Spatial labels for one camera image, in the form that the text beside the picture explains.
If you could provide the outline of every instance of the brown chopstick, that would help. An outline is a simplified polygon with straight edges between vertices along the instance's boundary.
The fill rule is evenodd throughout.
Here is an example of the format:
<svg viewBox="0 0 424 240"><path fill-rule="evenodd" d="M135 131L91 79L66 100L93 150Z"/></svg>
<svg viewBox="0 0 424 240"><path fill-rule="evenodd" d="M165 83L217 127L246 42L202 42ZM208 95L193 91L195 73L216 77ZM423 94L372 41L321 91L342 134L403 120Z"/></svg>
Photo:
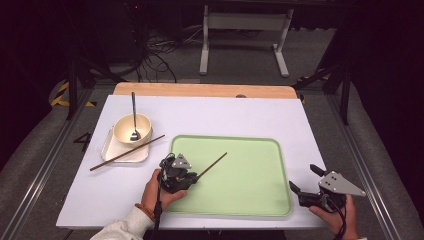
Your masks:
<svg viewBox="0 0 424 240"><path fill-rule="evenodd" d="M141 144L140 146L138 146L138 147L136 147L136 148L133 148L133 149L131 149L131 150L127 151L127 152L124 152L123 154L121 154L121 155L119 155L119 156L116 156L116 157L114 157L114 158L112 158L112 159L110 159L110 160L107 160L107 161L105 161L105 162L103 162L103 163L101 163L101 164L99 164L99 165L97 165L97 166L95 166L95 167L90 168L90 171L96 170L96 169L97 169L97 168L99 168L99 167L102 167L102 166L104 166L104 165L106 165L106 164L108 164L108 163L111 163L111 162L115 161L116 159L118 159L118 158L120 158L120 157L123 157L123 156L125 156L125 155L127 155L127 154L129 154L129 153L132 153L132 152L134 152L135 150L137 150L137 149L139 149L139 148L142 148L142 147L144 147L144 146L146 146L146 145L149 145L150 143L152 143L152 142L154 142L154 141L156 141L156 140L158 140L158 139L160 139L160 138L163 138L163 137L165 137L165 135L162 135L162 136L157 137L157 138L155 138L155 139L153 139L153 140L150 140L150 141L148 141L148 142L146 142L146 143L143 143L143 144Z"/></svg>

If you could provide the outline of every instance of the white tabletop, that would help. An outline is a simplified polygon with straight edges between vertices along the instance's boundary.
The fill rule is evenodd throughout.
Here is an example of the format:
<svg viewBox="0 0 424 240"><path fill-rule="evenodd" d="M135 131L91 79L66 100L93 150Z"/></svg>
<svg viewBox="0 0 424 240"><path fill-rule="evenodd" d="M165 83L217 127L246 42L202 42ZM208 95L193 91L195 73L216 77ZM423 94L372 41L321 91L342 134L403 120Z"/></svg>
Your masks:
<svg viewBox="0 0 424 240"><path fill-rule="evenodd" d="M137 96L137 112L150 118L152 143L141 163L103 162L101 152L110 128L132 113L131 97L110 95L100 115L90 145L69 190L56 226L101 228L122 219L141 200L146 182L170 151L171 141L182 134L261 137L281 146L288 179L305 192L318 192L320 177L310 164L325 169L303 106L298 99L155 97ZM253 217L163 213L161 229L299 229L324 227L322 220L300 207L292 194L293 208L286 217Z"/></svg>

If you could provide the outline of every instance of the metal stand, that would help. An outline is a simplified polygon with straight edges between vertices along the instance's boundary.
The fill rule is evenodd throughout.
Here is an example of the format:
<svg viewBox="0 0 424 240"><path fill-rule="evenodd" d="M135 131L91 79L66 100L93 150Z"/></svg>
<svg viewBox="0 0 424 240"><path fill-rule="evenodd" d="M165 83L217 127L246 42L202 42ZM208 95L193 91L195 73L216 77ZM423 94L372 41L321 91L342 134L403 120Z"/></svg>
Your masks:
<svg viewBox="0 0 424 240"><path fill-rule="evenodd" d="M278 44L273 44L273 49L281 76L288 77L289 72L283 58L282 49L292 15L293 9L288 10L287 14L209 13L208 6L205 6L203 15L203 47L199 70L200 75L206 75L208 72L209 29L246 29L280 31L279 42Z"/></svg>

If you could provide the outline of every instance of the wooden edge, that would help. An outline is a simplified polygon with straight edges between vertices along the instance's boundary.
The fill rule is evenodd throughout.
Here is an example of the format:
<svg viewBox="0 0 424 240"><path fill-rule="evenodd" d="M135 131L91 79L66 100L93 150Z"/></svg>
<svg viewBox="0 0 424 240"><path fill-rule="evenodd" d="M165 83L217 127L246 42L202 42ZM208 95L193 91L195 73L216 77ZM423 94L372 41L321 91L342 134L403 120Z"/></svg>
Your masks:
<svg viewBox="0 0 424 240"><path fill-rule="evenodd" d="M185 96L185 97L248 97L297 99L290 86L183 84L183 83L118 83L114 95Z"/></svg>

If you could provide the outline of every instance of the bracelet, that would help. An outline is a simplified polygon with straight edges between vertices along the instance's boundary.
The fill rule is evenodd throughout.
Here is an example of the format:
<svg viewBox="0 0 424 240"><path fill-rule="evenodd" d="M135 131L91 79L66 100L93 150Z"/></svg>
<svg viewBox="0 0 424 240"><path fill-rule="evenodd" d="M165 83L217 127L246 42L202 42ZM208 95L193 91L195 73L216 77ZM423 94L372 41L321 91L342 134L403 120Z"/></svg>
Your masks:
<svg viewBox="0 0 424 240"><path fill-rule="evenodd" d="M155 214L152 212L152 210L148 209L142 203L136 203L134 206L136 208L140 209L141 211L143 211L150 218L150 220L152 220L152 222L155 222L155 220L156 220L155 219Z"/></svg>

